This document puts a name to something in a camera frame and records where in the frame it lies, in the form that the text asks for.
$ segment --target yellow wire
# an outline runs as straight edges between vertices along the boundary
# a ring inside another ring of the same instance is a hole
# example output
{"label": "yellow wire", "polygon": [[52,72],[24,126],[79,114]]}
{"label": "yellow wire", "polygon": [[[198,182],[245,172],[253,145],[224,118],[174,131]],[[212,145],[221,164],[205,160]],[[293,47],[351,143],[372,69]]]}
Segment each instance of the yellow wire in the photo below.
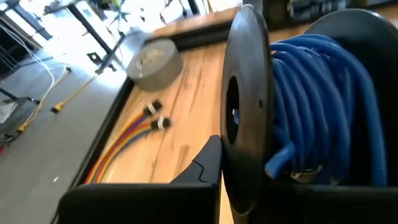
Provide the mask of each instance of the yellow wire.
{"label": "yellow wire", "polygon": [[40,103],[39,103],[39,105],[37,105],[36,109],[34,110],[33,116],[30,116],[30,118],[28,118],[28,119],[25,121],[25,123],[19,128],[20,131],[25,131],[26,127],[28,127],[28,125],[30,125],[30,123],[33,122],[33,120],[36,118],[37,114],[39,113],[39,111],[40,111],[40,109],[41,109],[41,107],[42,107],[42,105],[43,105],[43,102],[44,102],[44,100],[46,99],[46,97],[50,94],[50,92],[54,89],[55,86],[57,86],[60,82],[64,81],[64,79],[66,78],[67,75],[65,75],[65,76],[63,76],[62,78],[58,79],[57,82],[51,87],[50,91],[40,99]]}
{"label": "yellow wire", "polygon": [[111,32],[111,30],[109,28],[106,28],[109,32],[109,34],[111,34],[113,40],[115,41],[115,44],[118,46],[119,49],[119,53],[120,53],[120,57],[121,57],[121,62],[123,63],[123,53],[122,53],[122,49],[120,48],[120,44],[118,44],[118,41],[116,40],[115,36],[113,35],[113,33]]}
{"label": "yellow wire", "polygon": [[134,136],[140,134],[143,131],[147,131],[150,130],[150,125],[148,124],[147,126],[144,126],[140,129],[137,129],[136,131],[134,131],[133,133],[131,133],[129,135],[128,138],[126,138],[117,149],[115,149],[112,154],[110,155],[110,157],[108,158],[108,160],[105,162],[104,166],[102,167],[102,169],[99,171],[99,175],[98,175],[98,182],[100,182],[106,172],[106,170],[108,169],[110,163],[113,161],[113,159],[115,158],[116,154],[121,150],[121,148],[126,145],[126,143],[133,138]]}
{"label": "yellow wire", "polygon": [[[129,125],[127,125],[126,127],[124,127],[122,133],[119,135],[119,137],[117,138],[117,140],[120,138],[120,136],[121,136],[124,132],[126,132],[126,130],[127,130],[134,122],[136,122],[136,120],[137,120],[140,116],[142,116],[142,113],[139,114],[139,115],[137,115],[137,116],[130,122]],[[112,143],[112,146],[110,147],[110,149],[112,149],[112,148],[114,147],[114,145],[116,144],[117,140],[116,140],[115,142]],[[87,181],[86,181],[86,184],[89,184],[89,183],[93,180],[93,177],[94,177],[94,175],[95,175],[95,172],[96,172],[96,170],[98,169],[98,166],[102,163],[103,159],[105,158],[106,153],[107,153],[107,152],[105,152],[104,154],[102,154],[101,157],[100,157],[100,158],[97,160],[97,162],[95,163],[95,165],[94,165],[94,167],[93,167],[93,169],[92,169],[91,175],[88,177],[88,179],[87,179]]]}
{"label": "yellow wire", "polygon": [[76,90],[72,95],[70,95],[66,100],[64,100],[62,103],[66,104],[68,103],[73,97],[75,97],[79,92],[81,92],[88,84],[90,84],[96,77],[97,75],[91,77],[87,82],[85,82],[78,90]]}

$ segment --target blue wire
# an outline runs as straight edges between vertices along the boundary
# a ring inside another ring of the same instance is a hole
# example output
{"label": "blue wire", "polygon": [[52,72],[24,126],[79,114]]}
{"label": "blue wire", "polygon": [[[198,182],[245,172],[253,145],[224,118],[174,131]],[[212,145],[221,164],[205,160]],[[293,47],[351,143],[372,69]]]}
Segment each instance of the blue wire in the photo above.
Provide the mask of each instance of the blue wire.
{"label": "blue wire", "polygon": [[376,92],[361,62],[322,35],[299,35],[271,44],[275,83],[274,138],[282,143],[265,165],[276,178],[322,166],[316,182],[341,182],[349,173],[354,88],[364,100],[372,184],[387,185],[384,138]]}
{"label": "blue wire", "polygon": [[239,124],[239,109],[234,110],[232,113],[234,116],[234,123]]}

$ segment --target colorful wire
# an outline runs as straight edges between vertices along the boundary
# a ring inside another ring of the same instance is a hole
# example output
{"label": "colorful wire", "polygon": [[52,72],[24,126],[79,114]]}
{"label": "colorful wire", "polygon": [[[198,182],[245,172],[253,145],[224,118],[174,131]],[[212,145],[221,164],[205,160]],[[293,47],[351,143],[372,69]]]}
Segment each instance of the colorful wire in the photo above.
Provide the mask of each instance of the colorful wire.
{"label": "colorful wire", "polygon": [[150,132],[150,125],[144,126],[141,129],[137,129],[136,131],[134,131],[133,133],[131,133],[131,135],[126,138],[122,144],[120,144],[120,147],[116,148],[110,155],[109,157],[104,160],[103,162],[103,166],[99,167],[98,169],[98,175],[95,176],[94,178],[94,183],[98,183],[99,181],[102,180],[105,171],[108,169],[109,165],[111,164],[111,162],[114,160],[114,158],[116,158],[116,156],[126,147],[124,147],[127,143],[133,143],[134,141],[136,141],[137,139],[139,139],[141,136],[144,136],[145,134],[148,134]]}
{"label": "colorful wire", "polygon": [[[114,142],[111,146],[111,149],[109,151],[112,151],[115,147],[117,147],[125,138],[126,135],[128,135],[128,133],[130,133],[131,131],[133,131],[144,119],[145,119],[146,115],[144,115],[143,113],[137,115],[128,126],[126,126],[123,129],[122,135],[118,138],[118,140],[116,142]],[[106,152],[105,154],[103,154],[95,163],[94,167],[92,168],[92,170],[90,171],[90,173],[88,174],[88,177],[85,181],[86,184],[89,184],[94,177],[95,172],[98,169],[98,166],[102,163],[103,159],[107,156],[108,152]]]}

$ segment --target yellow cable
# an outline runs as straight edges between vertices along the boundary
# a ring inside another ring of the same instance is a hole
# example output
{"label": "yellow cable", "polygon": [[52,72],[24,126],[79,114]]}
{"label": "yellow cable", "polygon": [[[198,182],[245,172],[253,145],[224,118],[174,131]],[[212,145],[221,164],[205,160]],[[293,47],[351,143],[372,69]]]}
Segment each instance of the yellow cable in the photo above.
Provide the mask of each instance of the yellow cable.
{"label": "yellow cable", "polygon": [[37,105],[36,109],[32,112],[32,114],[26,119],[25,123],[23,125],[21,125],[18,128],[18,131],[23,132],[25,131],[26,127],[28,127],[28,125],[30,125],[31,122],[33,122],[33,120],[36,118],[37,114],[39,113],[44,100],[46,99],[46,97],[49,95],[49,93],[54,89],[55,86],[57,86],[59,83],[61,83],[62,81],[64,81],[64,79],[67,77],[67,75],[70,73],[69,70],[67,70],[65,68],[65,70],[62,72],[61,74],[61,78],[59,78],[57,80],[57,82],[51,87],[50,91],[47,92],[47,94],[45,94],[41,99],[40,99],[40,103],[39,105]]}
{"label": "yellow cable", "polygon": [[[122,131],[122,134],[123,134],[124,132],[126,132],[126,130],[127,130],[134,122],[136,122],[136,120],[138,120],[138,118],[139,118],[140,116],[142,116],[142,113],[139,114],[139,115],[137,115],[137,116],[130,122],[129,125],[127,125],[126,127],[124,127],[124,129],[123,129],[123,131]],[[117,139],[115,142],[112,143],[112,146],[110,147],[110,149],[112,149],[112,148],[114,147],[114,145],[116,144],[116,142],[118,141],[118,139]],[[108,153],[108,152],[105,152],[104,154],[102,154],[101,157],[97,160],[97,162],[95,163],[94,167],[93,167],[92,170],[91,170],[90,176],[89,176],[88,179],[86,180],[86,184],[89,184],[89,183],[93,180],[93,177],[94,177],[94,175],[95,175],[96,170],[98,169],[98,166],[102,163],[102,160],[105,158],[105,156],[106,156],[107,153]]]}
{"label": "yellow cable", "polygon": [[120,44],[118,44],[118,41],[116,40],[115,36],[113,35],[113,33],[111,32],[111,30],[109,28],[106,28],[109,32],[109,34],[111,34],[113,40],[115,41],[115,44],[118,46],[119,52],[120,52],[120,57],[121,57],[121,62],[123,63],[123,53],[122,53],[122,49],[120,48]]}
{"label": "yellow cable", "polygon": [[85,82],[78,90],[76,90],[74,93],[72,93],[66,100],[64,100],[61,103],[56,104],[53,108],[56,109],[57,111],[61,111],[63,106],[67,104],[71,99],[73,99],[77,94],[79,94],[88,84],[90,84],[95,78],[97,78],[97,75],[91,77],[87,82]]}
{"label": "yellow cable", "polygon": [[25,39],[27,42],[29,42],[30,44],[32,44],[35,48],[37,49],[41,49],[41,47],[37,46],[35,43],[33,43],[33,41],[29,40],[28,38],[26,38],[24,35],[22,35],[15,27],[13,27],[9,22],[7,22],[7,20],[3,19],[0,16],[0,19],[7,24],[7,26],[9,26],[11,29],[14,30],[15,33],[19,34],[23,39]]}
{"label": "yellow cable", "polygon": [[102,169],[99,171],[99,175],[98,175],[98,181],[100,182],[106,172],[106,170],[108,169],[110,163],[113,161],[113,159],[115,158],[116,154],[121,150],[121,148],[127,144],[128,141],[130,141],[131,138],[133,138],[134,136],[140,134],[143,131],[148,131],[150,130],[150,125],[148,124],[147,126],[144,126],[140,129],[135,130],[133,133],[131,133],[129,135],[128,138],[126,138],[117,149],[115,149],[112,154],[110,155],[110,157],[108,158],[108,160],[105,162],[104,166],[102,167]]}

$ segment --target table leg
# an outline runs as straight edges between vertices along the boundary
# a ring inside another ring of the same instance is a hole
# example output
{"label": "table leg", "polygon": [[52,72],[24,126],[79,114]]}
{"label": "table leg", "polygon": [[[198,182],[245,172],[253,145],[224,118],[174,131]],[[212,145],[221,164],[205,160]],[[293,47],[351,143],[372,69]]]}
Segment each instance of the table leg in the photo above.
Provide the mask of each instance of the table leg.
{"label": "table leg", "polygon": [[112,57],[114,56],[114,54],[116,53],[116,51],[118,50],[118,48],[120,47],[125,38],[126,35],[121,32],[120,39],[113,47],[112,52],[105,55],[104,59],[102,60],[102,64],[99,66],[99,69],[95,71],[97,74],[101,74],[107,66],[110,66]]}
{"label": "table leg", "polygon": [[195,0],[188,0],[189,7],[191,8],[192,14],[197,15],[199,14],[199,9]]}
{"label": "table leg", "polygon": [[100,35],[95,31],[94,27],[87,21],[84,15],[78,10],[78,8],[72,4],[68,6],[70,13],[76,17],[77,20],[83,24],[83,26],[87,29],[87,32],[91,34],[94,39],[99,43],[99,45],[105,50],[107,54],[111,54],[112,49],[107,45],[107,43],[100,37]]}

